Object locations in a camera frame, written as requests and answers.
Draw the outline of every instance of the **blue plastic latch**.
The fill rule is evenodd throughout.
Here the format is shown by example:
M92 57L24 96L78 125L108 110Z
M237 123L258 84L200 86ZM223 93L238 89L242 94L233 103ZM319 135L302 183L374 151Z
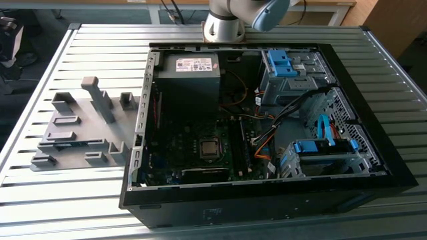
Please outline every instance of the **blue plastic latch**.
M286 164L286 161L289 160L289 156L285 156L285 158L282 158L281 161L281 168L283 167L283 165Z
M358 151L358 150L359 150L359 144L358 144L358 141L357 141L357 140L354 140L354 139L351 139L351 140L350 140L350 144L351 144L353 149L354 149L355 151Z
M270 50L269 58L274 75L277 77L297 77L299 73L294 70L291 65L291 58L289 58L285 50Z
M335 146L330 118L325 114L321 114L318 119L318 138L321 139L326 138L330 143L330 146Z
M294 148L295 148L295 152L297 153L302 152L302 148L301 148L301 145L298 143L294 143Z
M318 146L315 141L301 141L298 142L299 146L302 148L303 153L317 153L318 152Z

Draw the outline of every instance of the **power supply label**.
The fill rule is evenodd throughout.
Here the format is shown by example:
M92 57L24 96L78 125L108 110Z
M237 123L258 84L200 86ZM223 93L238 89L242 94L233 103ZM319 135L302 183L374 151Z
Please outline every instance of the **power supply label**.
M212 71L211 58L180 58L176 60L176 72Z

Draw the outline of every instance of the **table leg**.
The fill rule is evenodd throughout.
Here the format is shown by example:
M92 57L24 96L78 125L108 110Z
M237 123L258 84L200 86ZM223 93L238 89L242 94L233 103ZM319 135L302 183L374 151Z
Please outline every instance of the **table leg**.
M151 24L160 24L159 10L160 10L159 4L148 4Z
M333 18L329 22L329 26L341 26L349 12L350 6L339 6L334 12Z

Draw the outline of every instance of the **aluminum slotted table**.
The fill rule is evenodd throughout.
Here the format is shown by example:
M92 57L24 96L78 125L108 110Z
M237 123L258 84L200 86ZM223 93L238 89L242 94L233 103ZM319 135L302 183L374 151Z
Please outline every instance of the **aluminum slotted table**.
M32 172L56 92L90 97L84 76L110 97L142 94L150 42L200 42L200 26L75 25L0 154L0 239L406 239L427 238L427 97L370 31L358 27L247 29L247 41L329 43L383 124L419 186L349 213L151 231L119 209L123 167Z

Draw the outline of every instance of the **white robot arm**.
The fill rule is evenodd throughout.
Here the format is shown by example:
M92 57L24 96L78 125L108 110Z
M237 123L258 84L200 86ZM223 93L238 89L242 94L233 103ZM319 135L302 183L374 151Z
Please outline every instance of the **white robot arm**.
M261 32L270 31L299 0L211 0L203 28L204 38L214 43L241 42L245 23Z

